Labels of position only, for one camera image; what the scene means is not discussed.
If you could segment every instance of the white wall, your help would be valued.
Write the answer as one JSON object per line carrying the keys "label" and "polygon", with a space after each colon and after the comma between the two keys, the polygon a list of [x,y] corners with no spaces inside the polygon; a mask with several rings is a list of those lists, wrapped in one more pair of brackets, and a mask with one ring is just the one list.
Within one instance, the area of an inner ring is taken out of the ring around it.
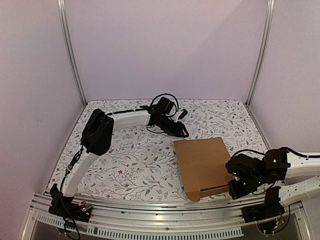
{"label": "white wall", "polygon": [[267,0],[66,1],[88,100],[245,100]]}
{"label": "white wall", "polygon": [[[276,0],[251,109],[272,148],[320,152],[320,1]],[[320,239],[320,197],[302,202]]]}
{"label": "white wall", "polygon": [[0,239],[18,239],[81,110],[57,2],[0,1]]}

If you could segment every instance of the vertical metal post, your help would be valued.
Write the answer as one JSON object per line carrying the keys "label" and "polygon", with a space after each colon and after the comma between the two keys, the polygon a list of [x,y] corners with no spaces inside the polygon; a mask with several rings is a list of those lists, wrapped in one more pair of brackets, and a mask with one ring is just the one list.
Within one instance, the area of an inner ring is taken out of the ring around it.
{"label": "vertical metal post", "polygon": [[268,0],[260,52],[259,52],[256,66],[255,66],[252,82],[250,85],[250,90],[249,90],[249,93],[248,93],[248,96],[247,96],[246,102],[245,102],[245,105],[248,107],[250,107],[250,104],[254,98],[257,83],[258,83],[261,68],[262,68],[262,64],[263,64],[263,61],[265,58],[269,33],[270,33],[270,29],[271,29],[272,17],[273,17],[273,12],[274,12],[274,6],[275,6],[275,0]]}
{"label": "vertical metal post", "polygon": [[67,21],[67,13],[66,13],[66,7],[65,7],[65,0],[57,0],[57,3],[58,3],[58,11],[60,16],[64,43],[65,43],[66,51],[70,61],[70,67],[73,74],[75,86],[78,91],[81,103],[85,107],[88,102],[85,96],[83,86],[81,84],[80,75],[79,75],[79,71],[76,64],[75,54],[71,44],[68,21]]}

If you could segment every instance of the cardboard flap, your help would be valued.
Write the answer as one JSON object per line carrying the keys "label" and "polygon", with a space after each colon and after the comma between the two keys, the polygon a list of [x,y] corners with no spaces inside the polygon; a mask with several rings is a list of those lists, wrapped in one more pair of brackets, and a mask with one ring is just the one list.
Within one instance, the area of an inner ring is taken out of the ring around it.
{"label": "cardboard flap", "polygon": [[228,182],[234,177],[225,167],[230,155],[221,137],[179,140],[174,142],[174,147],[183,187],[190,200],[199,201],[201,192],[210,196],[228,191]]}

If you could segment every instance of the brown cardboard box lid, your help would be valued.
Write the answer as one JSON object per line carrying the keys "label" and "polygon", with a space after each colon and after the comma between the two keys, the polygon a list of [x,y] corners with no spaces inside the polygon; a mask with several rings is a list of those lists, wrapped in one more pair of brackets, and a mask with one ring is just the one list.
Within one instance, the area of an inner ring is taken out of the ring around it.
{"label": "brown cardboard box lid", "polygon": [[184,191],[191,201],[228,192],[228,182],[234,177],[225,167],[230,155],[221,137],[179,140],[174,148]]}

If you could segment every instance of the floral pattern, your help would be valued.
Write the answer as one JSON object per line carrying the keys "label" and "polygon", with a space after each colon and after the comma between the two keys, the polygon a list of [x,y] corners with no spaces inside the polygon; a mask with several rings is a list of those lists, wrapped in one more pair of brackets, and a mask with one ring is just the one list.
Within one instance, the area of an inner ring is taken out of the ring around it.
{"label": "floral pattern", "polygon": [[[48,184],[60,182],[79,149],[82,130],[92,111],[106,113],[149,105],[150,100],[91,101],[76,124]],[[241,149],[267,150],[245,106],[238,100],[179,100],[188,111],[182,120],[189,139],[222,137],[230,154]],[[156,134],[146,126],[124,128],[112,136],[107,154],[95,161],[77,188],[77,194],[137,201],[187,201],[173,142],[181,138]],[[227,193],[202,201],[229,198]]]}

